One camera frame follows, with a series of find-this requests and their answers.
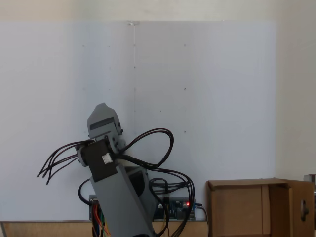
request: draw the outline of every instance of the white wall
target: white wall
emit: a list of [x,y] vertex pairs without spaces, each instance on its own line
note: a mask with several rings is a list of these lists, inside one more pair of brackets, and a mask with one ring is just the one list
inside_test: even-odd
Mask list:
[[[36,174],[49,153],[56,147],[86,138],[86,118],[96,104],[104,101],[117,111],[122,124],[125,124],[124,135],[129,141],[135,133],[157,127],[158,123],[172,129],[176,144],[166,165],[178,169],[179,159],[190,162],[191,166],[182,164],[181,161],[179,164],[183,172],[194,178],[197,200],[202,199],[205,181],[210,178],[273,176],[274,137],[270,132],[274,128],[271,120],[274,112],[269,108],[274,107],[272,104],[274,87],[272,85],[269,88],[268,85],[274,79],[273,70],[275,70],[271,64],[274,56],[273,22],[280,17],[280,12],[282,12],[282,1],[275,0],[98,0],[93,4],[84,0],[27,2],[3,0],[0,8],[0,104],[3,114],[0,136],[2,151],[0,220],[87,218],[87,208],[77,198],[77,188],[90,176],[88,169],[84,169],[79,164],[69,166],[67,171],[56,175],[48,186],[45,185],[44,180],[36,178]],[[173,32],[174,28],[166,27],[164,23],[154,25],[157,27],[156,34],[170,33],[169,38],[153,42],[155,46],[165,46],[170,51],[168,54],[166,50],[158,52],[157,59],[164,59],[168,55],[169,63],[172,63],[173,60],[179,59],[176,58],[179,53],[185,56],[180,59],[187,66],[186,70],[196,68],[191,74],[173,71],[170,80],[166,77],[159,78],[161,82],[168,85],[169,89],[164,94],[166,100],[163,103],[161,100],[156,100],[157,93],[152,94],[152,98],[148,101],[157,101],[154,106],[146,101],[141,103],[141,98],[146,96],[146,90],[150,89],[145,74],[150,72],[150,67],[144,63],[143,56],[147,53],[147,56],[151,57],[150,63],[153,63],[155,61],[153,53],[156,53],[146,50],[147,47],[152,46],[145,40],[150,38],[148,32],[155,33],[155,31],[151,29],[149,23],[144,23],[142,30],[138,32],[144,40],[142,44],[138,44],[142,45],[142,48],[139,48],[137,54],[140,64],[136,69],[139,76],[136,82],[141,86],[137,89],[136,99],[141,106],[137,107],[137,121],[135,121],[133,101],[135,81],[134,78],[131,79],[131,75],[135,72],[133,71],[134,55],[132,44],[129,44],[133,42],[132,27],[126,26],[125,22],[105,24],[100,21],[129,19],[253,20],[256,23],[268,20],[271,22],[258,23],[258,29],[261,31],[258,29],[253,31],[256,28],[255,23],[249,22],[240,25],[219,23],[210,26],[204,23],[202,27],[189,24],[190,30],[201,38],[194,38],[189,34],[185,24],[179,25],[180,31],[177,31],[180,33],[179,36]],[[214,32],[214,35],[210,32],[205,34],[203,32],[205,29]],[[236,36],[237,41],[226,38],[226,36],[231,37],[229,34],[231,31],[235,32],[233,36]],[[182,39],[186,39],[187,42],[178,44]],[[246,47],[247,43],[255,47],[258,55],[251,55],[251,48]],[[205,45],[206,50],[199,47],[199,44]],[[234,52],[246,56],[246,61],[251,67],[245,64],[241,71],[228,73],[224,70],[212,70],[216,64],[235,70],[234,62],[239,63],[239,58],[235,58],[235,55],[230,57]],[[211,57],[213,66],[199,64],[201,59],[198,53],[205,58]],[[260,57],[266,62],[263,64],[264,70],[258,63]],[[178,69],[179,65],[173,64],[173,66]],[[212,75],[210,81],[204,73]],[[152,74],[148,75],[148,78],[153,79]],[[235,75],[241,80],[233,80]],[[196,76],[200,78],[198,83],[191,81]],[[263,83],[263,87],[259,88],[256,82]],[[243,90],[243,93],[238,94],[234,88]],[[179,89],[177,91],[179,97],[172,96],[173,89]],[[214,92],[213,98],[210,98],[209,91]],[[225,93],[227,97],[224,98],[220,92]],[[246,95],[254,99],[248,101],[243,97]],[[173,99],[175,104],[171,105],[169,101]],[[200,105],[209,99],[212,99],[210,107],[195,104],[197,102]],[[234,105],[239,106],[241,110],[235,111]],[[170,115],[167,121],[159,119],[159,108],[164,108],[161,113]],[[259,118],[263,111],[267,113]],[[249,115],[249,123],[246,123],[246,115]],[[199,121],[198,129],[190,126],[192,123],[196,124],[196,120]],[[207,125],[203,129],[203,125],[209,122],[216,126]],[[248,127],[249,124],[255,128],[253,131]],[[262,124],[267,126],[266,130],[260,130]],[[265,136],[257,137],[255,131]],[[159,158],[167,144],[165,146],[161,144],[160,150],[160,144],[154,146],[151,142],[165,143],[166,140],[161,139],[162,137],[158,136],[144,141],[145,144],[134,148],[134,154],[143,159],[148,158],[146,155],[153,154],[152,159]],[[209,148],[207,142],[209,139],[215,149]],[[190,148],[192,141],[198,143]],[[254,146],[247,146],[248,141]],[[239,158],[249,162],[246,164],[246,170],[244,170],[245,166],[238,162]],[[194,159],[212,165],[208,169],[205,165],[194,163]],[[89,185],[84,187],[85,195],[91,192],[93,191]],[[12,212],[7,206],[12,202],[15,203],[18,213]],[[49,212],[45,208],[38,208],[46,205]]]
[[133,30],[126,22],[1,22],[0,35],[0,220],[87,219],[77,190],[89,169],[75,162],[49,185],[36,175],[56,148],[88,138],[99,103],[115,108],[134,137]]
[[[273,22],[141,22],[135,58],[126,22],[2,22],[0,31],[0,220],[87,218],[77,197],[87,168],[75,163],[48,186],[36,174],[56,148],[87,138],[86,119],[102,102],[117,111],[127,141],[172,130],[164,167],[189,175],[199,202],[209,179],[274,176]],[[154,161],[166,149],[167,139],[153,136],[132,153]]]
[[278,35],[276,175],[316,172],[316,2],[289,1]]
[[[136,26],[136,131],[174,133],[163,167],[192,178],[197,202],[207,180],[275,175],[275,30],[272,22]],[[161,159],[167,141],[153,136],[136,154]]]

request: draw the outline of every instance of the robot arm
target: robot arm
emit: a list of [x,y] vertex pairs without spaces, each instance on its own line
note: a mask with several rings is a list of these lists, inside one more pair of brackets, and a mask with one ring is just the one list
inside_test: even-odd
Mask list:
[[154,237],[152,220],[157,201],[149,190],[146,169],[124,167],[111,154],[125,147],[116,112],[98,105],[87,121],[95,142],[77,147],[80,163],[89,166],[90,181],[114,237]]
[[[192,180],[187,175],[179,171],[160,168],[171,153],[174,142],[173,134],[165,128],[152,129],[141,134],[126,146],[122,138],[123,129],[121,128],[118,115],[105,103],[96,106],[88,118],[87,126],[90,139],[72,142],[58,148],[47,159],[38,177],[41,174],[43,174],[43,177],[48,174],[48,181],[46,183],[48,184],[49,180],[58,171],[76,159],[78,159],[84,167],[88,166],[92,173],[90,181],[113,237],[161,236],[168,228],[169,211],[165,202],[170,204],[170,200],[165,197],[164,202],[157,195],[169,194],[179,188],[187,188],[189,193],[187,204],[183,205],[182,208],[177,206],[180,202],[175,201],[173,205],[177,207],[177,209],[172,212],[173,218],[177,219],[179,217],[183,220],[172,234],[173,237],[178,237],[183,231],[188,219],[191,219],[192,212],[194,212],[195,189]],[[159,163],[148,163],[122,154],[140,139],[158,132],[167,134],[170,138],[169,149]],[[74,147],[76,148],[77,154],[56,160],[62,153]],[[118,162],[118,159],[130,161],[137,166],[124,167]],[[52,169],[55,166],[67,161],[69,161],[69,163],[52,173]],[[166,180],[160,178],[149,181],[146,169],[173,175],[181,179],[182,182],[168,184]],[[155,183],[155,181],[158,180],[164,183]],[[80,189],[83,184],[79,187],[79,197],[81,195]],[[162,190],[153,190],[153,187],[162,188]],[[84,200],[83,197],[80,197],[80,199],[88,205],[91,204]],[[163,213],[156,211],[156,207],[163,210]],[[156,213],[158,213],[159,217],[162,215],[166,219],[166,225],[158,234],[155,233],[152,226],[152,220]]]

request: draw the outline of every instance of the orange wire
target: orange wire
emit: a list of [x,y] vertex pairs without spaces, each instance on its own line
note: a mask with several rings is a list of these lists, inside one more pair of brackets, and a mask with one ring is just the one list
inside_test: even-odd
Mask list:
[[[95,219],[97,220],[98,224],[102,227],[103,223],[101,223],[100,218],[98,217],[98,207],[95,206],[95,210],[94,210],[94,216]],[[107,231],[107,229],[104,229],[105,233],[107,233],[107,235],[110,235],[110,233]]]

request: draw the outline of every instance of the white board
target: white board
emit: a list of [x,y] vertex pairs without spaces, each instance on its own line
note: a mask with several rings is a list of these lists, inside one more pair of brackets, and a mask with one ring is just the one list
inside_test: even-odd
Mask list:
[[[163,167],[193,180],[196,202],[205,203],[207,180],[274,177],[275,58],[272,22],[136,26],[136,132],[173,132]],[[138,158],[151,162],[167,147],[164,135],[135,145]]]
[[[56,148],[87,138],[102,102],[127,142],[155,127],[173,132],[163,167],[192,178],[197,202],[209,179],[274,176],[274,23],[141,22],[135,55],[125,22],[1,22],[0,35],[0,220],[87,219],[77,189],[88,168],[71,165],[48,186],[36,175]],[[167,146],[152,135],[131,152],[157,162]]]
[[88,168],[74,162],[49,185],[36,176],[54,150],[88,139],[86,120],[99,103],[115,108],[133,136],[133,29],[1,22],[0,35],[0,220],[86,220],[77,190]]

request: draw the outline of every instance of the wooden surface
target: wooden surface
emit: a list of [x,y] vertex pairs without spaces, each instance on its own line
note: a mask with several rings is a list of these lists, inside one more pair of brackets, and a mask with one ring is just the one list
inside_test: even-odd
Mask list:
[[[170,235],[181,222],[169,222]],[[162,229],[162,222],[153,222],[156,232]],[[91,223],[4,223],[6,237],[90,237]],[[188,222],[181,237],[207,237],[206,222]]]

